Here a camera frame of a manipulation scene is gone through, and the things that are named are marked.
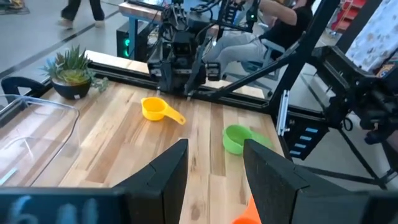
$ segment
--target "seated person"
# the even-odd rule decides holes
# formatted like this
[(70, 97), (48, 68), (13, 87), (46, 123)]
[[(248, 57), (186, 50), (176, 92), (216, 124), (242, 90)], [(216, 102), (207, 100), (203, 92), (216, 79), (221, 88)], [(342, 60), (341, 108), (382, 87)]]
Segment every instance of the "seated person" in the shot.
[[(297, 0), (296, 5), (290, 9), (271, 0), (261, 0), (259, 9), (263, 14), (276, 18), (268, 24), (271, 29), (260, 36), (252, 33), (223, 36), (203, 57), (203, 61), (219, 62), (221, 74), (223, 74), (230, 62), (263, 62), (267, 47), (261, 43), (262, 39), (269, 40), (285, 49), (289, 48), (298, 41), (310, 24), (313, 17), (311, 7), (314, 1)], [(276, 59), (281, 55), (280, 52), (274, 51), (271, 57)]]

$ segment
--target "measuring cup handle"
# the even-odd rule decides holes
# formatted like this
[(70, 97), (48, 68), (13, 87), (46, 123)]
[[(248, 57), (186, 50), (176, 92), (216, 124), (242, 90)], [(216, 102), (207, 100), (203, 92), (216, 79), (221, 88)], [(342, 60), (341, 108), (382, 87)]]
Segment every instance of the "measuring cup handle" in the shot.
[(168, 106), (164, 112), (165, 112), (166, 116), (175, 120), (178, 124), (181, 124), (181, 125), (185, 124), (186, 120), (185, 120), (184, 116), (182, 116), (178, 111), (171, 108), (170, 106)]

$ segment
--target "yellow measuring cup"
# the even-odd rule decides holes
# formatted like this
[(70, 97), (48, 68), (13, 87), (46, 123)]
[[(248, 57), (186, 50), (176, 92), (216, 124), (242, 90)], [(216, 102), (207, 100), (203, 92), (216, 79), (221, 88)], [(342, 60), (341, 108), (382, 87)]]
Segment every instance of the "yellow measuring cup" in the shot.
[(184, 116), (158, 97), (143, 98), (141, 106), (142, 115), (150, 121), (160, 121), (164, 116), (168, 116), (179, 124), (186, 122)]

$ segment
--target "black shirt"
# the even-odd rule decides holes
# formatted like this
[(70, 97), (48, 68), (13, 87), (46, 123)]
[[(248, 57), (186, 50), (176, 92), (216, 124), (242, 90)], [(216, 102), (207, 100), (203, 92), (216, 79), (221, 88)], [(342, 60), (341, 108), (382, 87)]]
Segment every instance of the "black shirt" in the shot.
[[(297, 15), (297, 23), (295, 26), (288, 25), (277, 19), (274, 26), (264, 34), (260, 35), (260, 39), (267, 39), (284, 49), (288, 49), (301, 37), (302, 33), (310, 24), (313, 14), (311, 7), (298, 7), (294, 9)], [(271, 57), (275, 60), (282, 54), (276, 50), (272, 52)]]

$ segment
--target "white shoe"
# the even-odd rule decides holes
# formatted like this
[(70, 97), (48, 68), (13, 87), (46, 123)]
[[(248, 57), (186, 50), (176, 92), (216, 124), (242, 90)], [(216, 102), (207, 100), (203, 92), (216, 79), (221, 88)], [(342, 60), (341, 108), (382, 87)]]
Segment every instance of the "white shoe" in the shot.
[(95, 21), (95, 27), (104, 27), (105, 22), (104, 21)]
[(58, 21), (58, 25), (66, 28), (66, 29), (73, 28), (73, 22), (68, 19), (64, 19), (64, 18), (62, 18)]

